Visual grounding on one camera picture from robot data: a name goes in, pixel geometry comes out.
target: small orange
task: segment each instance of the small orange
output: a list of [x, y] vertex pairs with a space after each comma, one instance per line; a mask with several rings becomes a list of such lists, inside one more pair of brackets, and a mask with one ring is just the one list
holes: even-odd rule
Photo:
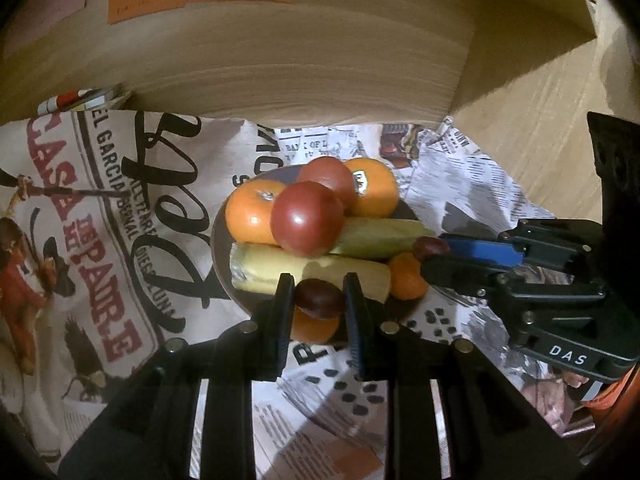
[[389, 261], [391, 295], [398, 300], [416, 300], [429, 290], [420, 275], [420, 262], [411, 253], [400, 253]]
[[291, 338], [307, 344], [324, 344], [335, 334], [340, 318], [316, 319], [305, 314], [298, 307], [293, 311]]
[[400, 200], [391, 170], [375, 158], [352, 158], [344, 164], [358, 184], [358, 197], [347, 213], [372, 218], [391, 216]]
[[226, 228], [236, 242], [277, 245], [271, 234], [271, 210], [287, 186], [277, 180], [249, 180], [226, 202]]

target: printed eagle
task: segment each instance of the printed eagle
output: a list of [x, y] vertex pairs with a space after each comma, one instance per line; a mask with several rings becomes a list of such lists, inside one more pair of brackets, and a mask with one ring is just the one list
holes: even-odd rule
[[73, 317], [65, 323], [65, 343], [76, 369], [63, 396], [66, 397], [75, 381], [82, 384], [79, 400], [89, 402], [110, 402], [127, 381], [126, 378], [105, 373], [100, 357], [86, 332], [78, 326]]

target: pink paper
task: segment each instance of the pink paper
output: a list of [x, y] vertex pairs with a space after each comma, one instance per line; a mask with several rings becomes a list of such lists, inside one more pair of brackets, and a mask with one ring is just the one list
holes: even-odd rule
[[53, 26], [83, 9], [86, 0], [23, 0], [4, 37], [3, 57], [43, 37]]

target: blue strip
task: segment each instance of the blue strip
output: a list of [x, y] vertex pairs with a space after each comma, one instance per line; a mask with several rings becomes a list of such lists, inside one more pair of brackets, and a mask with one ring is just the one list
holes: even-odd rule
[[451, 253], [464, 258], [489, 261], [505, 267], [515, 267], [524, 261], [524, 254], [519, 253], [508, 243], [476, 240], [474, 238], [449, 238], [442, 235], [440, 238], [447, 241], [451, 247]]

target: metal screw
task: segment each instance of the metal screw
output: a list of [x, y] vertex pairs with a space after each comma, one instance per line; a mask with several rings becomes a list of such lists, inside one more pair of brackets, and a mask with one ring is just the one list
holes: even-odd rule
[[169, 341], [164, 343], [164, 347], [172, 354], [182, 350], [185, 346], [187, 346], [187, 342], [181, 337], [172, 337]]
[[469, 341], [469, 339], [456, 339], [453, 346], [458, 352], [463, 354], [468, 354], [474, 349], [474, 344]]
[[522, 313], [522, 321], [525, 324], [527, 325], [533, 324], [535, 320], [536, 320], [536, 315], [532, 311], [527, 310], [526, 312]]
[[383, 321], [380, 323], [380, 330], [387, 335], [397, 334], [400, 326], [395, 321]]
[[241, 321], [238, 324], [238, 328], [240, 329], [240, 332], [242, 332], [243, 334], [251, 334], [256, 330], [258, 330], [258, 325], [255, 321], [251, 321], [250, 319], [247, 319], [246, 321]]

